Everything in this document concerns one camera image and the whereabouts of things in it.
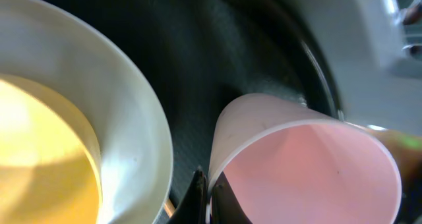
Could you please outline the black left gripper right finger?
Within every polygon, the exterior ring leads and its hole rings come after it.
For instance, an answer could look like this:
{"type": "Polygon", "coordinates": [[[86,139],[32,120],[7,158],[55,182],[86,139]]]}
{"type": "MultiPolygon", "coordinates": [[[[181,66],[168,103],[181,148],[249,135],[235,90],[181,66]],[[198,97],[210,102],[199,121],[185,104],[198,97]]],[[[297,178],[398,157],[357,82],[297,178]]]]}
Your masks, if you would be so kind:
{"type": "Polygon", "coordinates": [[[252,224],[242,210],[237,198],[222,173],[211,192],[212,224],[252,224]]]}

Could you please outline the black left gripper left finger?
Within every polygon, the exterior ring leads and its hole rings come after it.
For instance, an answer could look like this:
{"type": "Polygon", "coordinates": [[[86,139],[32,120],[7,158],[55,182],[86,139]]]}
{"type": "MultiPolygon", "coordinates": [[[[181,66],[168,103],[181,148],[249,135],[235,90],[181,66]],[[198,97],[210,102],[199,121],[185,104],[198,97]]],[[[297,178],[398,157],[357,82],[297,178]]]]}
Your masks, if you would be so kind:
{"type": "Polygon", "coordinates": [[[167,224],[205,224],[207,205],[207,178],[201,167],[193,173],[189,188],[169,218],[167,224]]]}

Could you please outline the grey plate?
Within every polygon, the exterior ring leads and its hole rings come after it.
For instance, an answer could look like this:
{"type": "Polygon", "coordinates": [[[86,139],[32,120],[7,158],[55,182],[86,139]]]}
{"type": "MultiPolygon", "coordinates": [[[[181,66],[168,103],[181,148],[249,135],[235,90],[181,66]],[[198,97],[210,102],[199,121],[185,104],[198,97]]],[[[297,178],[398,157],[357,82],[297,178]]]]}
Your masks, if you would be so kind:
{"type": "Polygon", "coordinates": [[[100,143],[101,223],[154,223],[173,147],[166,115],[136,65],[108,38],[42,0],[1,0],[1,72],[70,100],[100,143]]]}

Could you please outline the pink cup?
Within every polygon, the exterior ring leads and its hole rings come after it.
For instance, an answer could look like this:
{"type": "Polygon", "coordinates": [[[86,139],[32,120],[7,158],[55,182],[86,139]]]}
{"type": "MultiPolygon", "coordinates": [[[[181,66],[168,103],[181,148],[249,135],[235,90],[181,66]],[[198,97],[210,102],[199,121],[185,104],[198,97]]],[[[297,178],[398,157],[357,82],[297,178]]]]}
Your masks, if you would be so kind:
{"type": "Polygon", "coordinates": [[[224,175],[253,223],[393,223],[400,172],[386,147],[356,126],[267,94],[220,114],[210,184],[224,175]]]}

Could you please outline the yellow bowl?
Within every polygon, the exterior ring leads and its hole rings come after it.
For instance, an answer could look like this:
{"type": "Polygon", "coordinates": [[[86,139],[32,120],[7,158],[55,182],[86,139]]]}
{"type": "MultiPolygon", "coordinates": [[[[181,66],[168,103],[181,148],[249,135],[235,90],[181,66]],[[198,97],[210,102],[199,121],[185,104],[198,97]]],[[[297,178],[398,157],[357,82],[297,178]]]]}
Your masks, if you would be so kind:
{"type": "Polygon", "coordinates": [[[96,223],[100,160],[75,105],[40,83],[1,75],[2,223],[96,223]]]}

